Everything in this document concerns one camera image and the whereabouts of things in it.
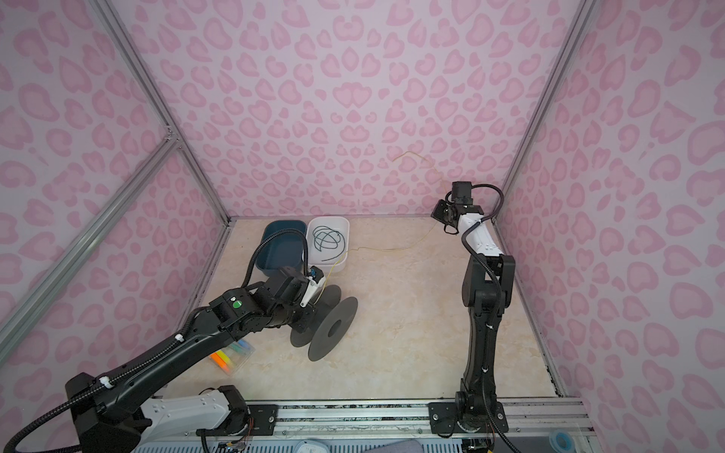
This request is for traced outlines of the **dark grey spool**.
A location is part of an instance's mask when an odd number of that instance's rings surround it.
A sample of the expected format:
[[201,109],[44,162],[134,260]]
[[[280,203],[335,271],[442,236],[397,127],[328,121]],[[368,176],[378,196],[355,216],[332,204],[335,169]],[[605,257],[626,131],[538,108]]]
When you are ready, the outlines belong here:
[[342,298],[342,290],[332,285],[322,291],[311,317],[302,320],[300,328],[292,328],[293,347],[308,347],[308,359],[317,362],[330,354],[346,335],[357,314],[358,299]]

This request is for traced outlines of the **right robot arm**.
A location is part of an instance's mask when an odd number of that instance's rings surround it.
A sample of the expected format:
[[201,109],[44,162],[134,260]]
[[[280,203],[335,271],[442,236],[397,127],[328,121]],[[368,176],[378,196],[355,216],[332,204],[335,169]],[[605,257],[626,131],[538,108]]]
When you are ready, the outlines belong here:
[[503,437],[506,415],[498,402],[495,356],[498,329],[511,305],[515,259],[496,245],[486,223],[498,214],[503,192],[491,184],[457,181],[438,201],[432,218],[459,234],[469,261],[462,284],[462,302],[470,328],[466,369],[456,393],[454,428],[486,430]]

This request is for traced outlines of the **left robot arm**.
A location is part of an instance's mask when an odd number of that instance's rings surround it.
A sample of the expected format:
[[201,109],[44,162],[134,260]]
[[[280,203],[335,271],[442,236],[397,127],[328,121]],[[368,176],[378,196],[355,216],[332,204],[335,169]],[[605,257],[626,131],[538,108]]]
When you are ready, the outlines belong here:
[[81,399],[70,410],[79,451],[132,451],[152,425],[142,406],[156,392],[251,333],[306,326],[315,314],[311,300],[325,280],[318,267],[307,275],[283,267],[265,281],[227,290],[194,310],[178,333],[126,364],[98,377],[81,373],[70,379],[70,398]]

